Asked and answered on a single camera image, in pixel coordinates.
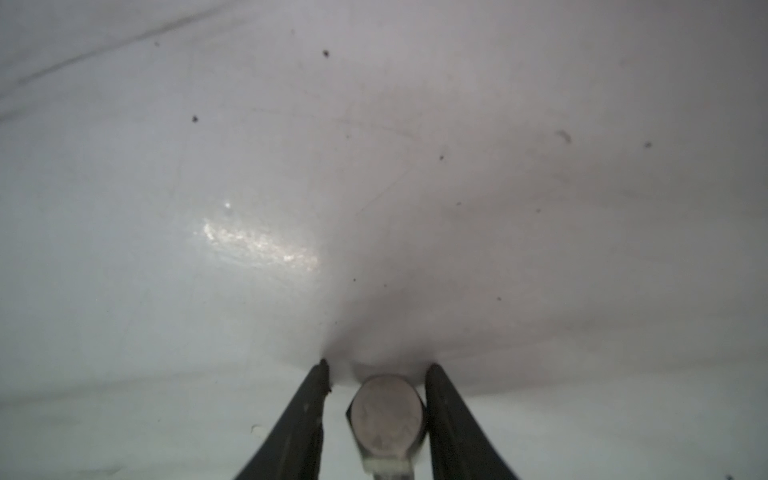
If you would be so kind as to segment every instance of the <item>white wall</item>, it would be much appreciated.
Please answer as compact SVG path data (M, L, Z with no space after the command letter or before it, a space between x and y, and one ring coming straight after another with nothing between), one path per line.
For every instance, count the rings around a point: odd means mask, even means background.
M765 478L766 45L746 0L0 2L0 477L230 478L328 356L322 478L350 373L431 361L523 479Z

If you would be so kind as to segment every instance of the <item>scratch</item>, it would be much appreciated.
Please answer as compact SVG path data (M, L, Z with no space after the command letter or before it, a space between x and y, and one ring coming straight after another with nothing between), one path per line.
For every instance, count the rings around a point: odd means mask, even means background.
M140 33L139 35L134 35L133 37L124 38L122 40L118 40L115 42L112 42L107 45L103 45L101 47L95 48L91 51L86 51L85 53L81 53L79 55L75 55L74 57L67 58L66 60L62 60L58 63L55 63L53 65L50 65L48 67L45 67L41 70L38 70L34 73L31 73L29 75L26 75L22 78L19 78L16 81L16 88L23 87L28 83L31 83L35 80L38 80L39 78L43 78L46 75L50 75L52 73L55 73L56 71L59 71L63 68L70 67L72 65L78 64L82 61L89 60L94 57L98 57L100 55L103 55L105 53L109 53L111 51L118 50L119 48L126 47L128 45L131 45L133 43L136 43L138 41L147 40L148 38L152 38L158 35L162 35L165 33L168 33L170 31L178 30L179 28L186 27L188 25L192 25L194 23L201 22L207 18L213 17L215 15L218 15L219 13L227 10L229 7L231 7L234 3L239 2L241 0L227 0L226 2L223 2L219 5L215 5L214 7L208 8L206 10L203 10L202 12L198 12L192 15L187 15L182 18L178 18L177 20L173 20L172 22L167 22L159 27L152 28L150 30L146 30L144 33Z
M119 473L122 467L110 467L110 468L91 468L88 470L80 470L75 474L75 478L78 480L96 479L96 478L108 478L114 477Z
M268 114L268 115L283 115L291 118L306 118L314 121L330 121L335 124L351 125L353 127L365 128L366 130L388 131L389 133L393 133L401 137L409 138L411 140L419 139L419 137L417 137L416 135L412 134L409 131L400 130L399 128L394 128L387 125L377 124L375 122L354 120L352 118L320 117L314 114L287 113L279 110L269 110L266 108L258 108L258 107L251 108L251 111L256 113L261 113L261 114Z
M399 176L399 177L397 177L395 180L393 180L392 182L390 182L390 183L389 183L389 185L387 185L386 187L384 187L384 189L383 189L382 191L380 191L378 195L376 195L376 196L375 196L374 198L372 198L371 200L368 200L368 203L366 203L365 205L363 205L363 206L362 206L362 208L361 208L360 210L358 210L358 211L355 213L355 217L358 217L358 216L359 216L359 215L360 215L360 214L361 214L363 211L365 211L365 209L366 209L366 208L368 208L368 207L370 207L371 205L373 205L373 204L374 204L376 201L378 201L378 200L379 200L379 198L383 197L383 196L384 196L384 194L386 194L386 193L387 193L387 192L389 192L391 189L393 189L393 188L394 188L394 186L395 186L395 185L397 185L398 183L400 183L400 181L401 181L403 178L405 178L405 177L406 177L406 175L408 175L409 173L411 173L411 170L413 170L414 168L415 168L415 164L413 164L413 165L411 165L410 167L408 167L408 168L407 168L405 171L403 171L403 172L400 174L400 176Z

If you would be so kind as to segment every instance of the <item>dark speck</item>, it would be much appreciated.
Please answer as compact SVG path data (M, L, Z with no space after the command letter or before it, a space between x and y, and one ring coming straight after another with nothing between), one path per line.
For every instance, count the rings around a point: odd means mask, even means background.
M563 140L565 140L566 144L570 144L573 141L573 139L571 138L571 134L569 134L565 130L558 130L554 134L562 138Z

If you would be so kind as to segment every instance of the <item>dirt spot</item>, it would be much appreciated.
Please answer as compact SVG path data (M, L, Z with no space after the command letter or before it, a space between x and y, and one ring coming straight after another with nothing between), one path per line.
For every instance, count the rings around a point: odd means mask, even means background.
M571 138L571 134L569 134L565 130L558 130L554 134L562 138L563 140L565 140L566 144L570 144L573 141L573 138Z

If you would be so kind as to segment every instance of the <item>smudge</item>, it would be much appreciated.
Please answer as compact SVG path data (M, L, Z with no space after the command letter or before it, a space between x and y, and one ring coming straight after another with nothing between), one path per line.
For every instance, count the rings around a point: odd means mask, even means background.
M571 134L569 134L565 130L558 130L554 134L562 138L563 140L565 140L566 144L570 144L573 141L573 138L571 138Z

